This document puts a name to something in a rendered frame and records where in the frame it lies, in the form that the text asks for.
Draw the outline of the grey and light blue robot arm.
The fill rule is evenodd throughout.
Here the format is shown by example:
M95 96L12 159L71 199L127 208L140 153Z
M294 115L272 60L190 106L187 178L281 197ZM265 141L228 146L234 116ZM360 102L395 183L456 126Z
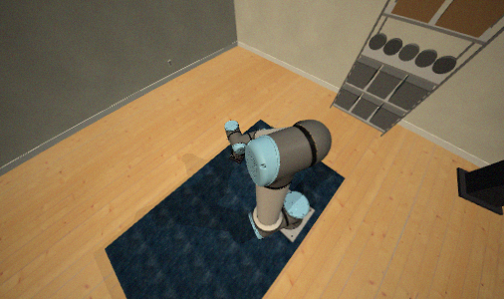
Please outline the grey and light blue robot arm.
M245 153L249 174L256 184L258 204L248 216L257 238L265 238L283 228L299 227L310 204L304 194L288 192L288 189L296 172L327 156L332 145L329 129L315 120L298 121L286 128L260 129L245 135L236 121L227 122L224 129L235 159ZM277 218L279 209L281 213Z

